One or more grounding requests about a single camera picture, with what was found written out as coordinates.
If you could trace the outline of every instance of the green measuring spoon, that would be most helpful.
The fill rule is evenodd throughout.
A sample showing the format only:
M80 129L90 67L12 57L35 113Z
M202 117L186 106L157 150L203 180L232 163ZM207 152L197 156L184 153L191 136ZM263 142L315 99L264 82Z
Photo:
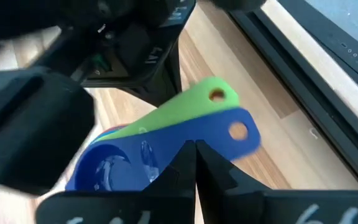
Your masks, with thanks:
M154 131L206 114L236 108L239 104L237 93L223 79L206 78L143 118L95 142Z

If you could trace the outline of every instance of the wooden floor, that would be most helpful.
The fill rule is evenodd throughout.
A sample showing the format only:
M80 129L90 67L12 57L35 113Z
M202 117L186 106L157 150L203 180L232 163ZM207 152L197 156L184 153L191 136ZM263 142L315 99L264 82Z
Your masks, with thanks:
M0 69L26 66L56 33L51 29L6 42L0 52ZM355 179L225 13L206 3L197 5L179 43L184 88L205 77L222 77L257 123L262 146L258 153L234 162L240 169L274 189L358 189ZM98 124L87 142L104 129L131 123L155 109L116 89L89 92L98 102ZM64 188L71 172L72 166L54 192ZM31 198L0 188L0 223L34 223L35 208L46 196ZM196 222L202 223L199 208Z

